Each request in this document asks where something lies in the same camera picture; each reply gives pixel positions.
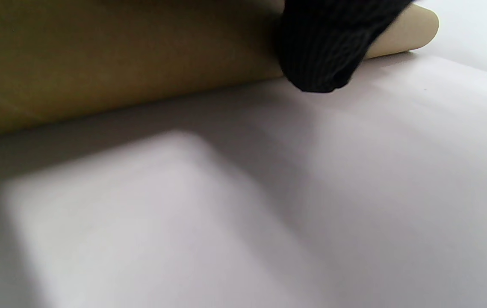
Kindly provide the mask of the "person's left hand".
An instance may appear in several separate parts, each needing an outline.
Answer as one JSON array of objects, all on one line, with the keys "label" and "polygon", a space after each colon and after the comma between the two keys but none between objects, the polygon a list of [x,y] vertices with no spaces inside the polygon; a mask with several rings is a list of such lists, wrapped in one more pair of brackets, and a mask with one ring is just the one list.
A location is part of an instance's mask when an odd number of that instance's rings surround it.
[{"label": "person's left hand", "polygon": [[287,0],[274,47],[287,80],[306,93],[345,86],[409,0]]}]

